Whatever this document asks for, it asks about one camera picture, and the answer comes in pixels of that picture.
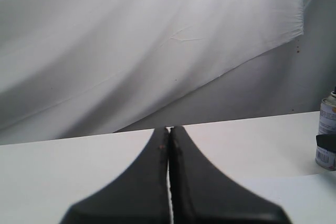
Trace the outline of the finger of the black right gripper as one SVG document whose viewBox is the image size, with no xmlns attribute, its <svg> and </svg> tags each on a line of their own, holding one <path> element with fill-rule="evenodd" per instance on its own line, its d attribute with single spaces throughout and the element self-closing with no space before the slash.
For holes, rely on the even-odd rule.
<svg viewBox="0 0 336 224">
<path fill-rule="evenodd" d="M 316 136 L 317 146 L 331 153 L 336 153 L 336 135 L 320 134 Z"/>
</svg>

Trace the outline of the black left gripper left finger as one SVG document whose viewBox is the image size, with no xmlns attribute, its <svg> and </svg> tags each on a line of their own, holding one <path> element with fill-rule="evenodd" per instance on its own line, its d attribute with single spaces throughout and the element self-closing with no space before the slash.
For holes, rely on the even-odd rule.
<svg viewBox="0 0 336 224">
<path fill-rule="evenodd" d="M 169 132 L 155 129 L 133 163 L 114 181 L 73 204 L 61 223 L 168 223 Z"/>
</svg>

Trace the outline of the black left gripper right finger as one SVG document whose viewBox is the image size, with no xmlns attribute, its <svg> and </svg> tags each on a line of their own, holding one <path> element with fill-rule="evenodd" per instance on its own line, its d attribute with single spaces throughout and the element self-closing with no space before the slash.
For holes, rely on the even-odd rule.
<svg viewBox="0 0 336 224">
<path fill-rule="evenodd" d="M 285 211 L 216 168 L 182 126 L 170 131 L 174 223 L 290 223 Z"/>
</svg>

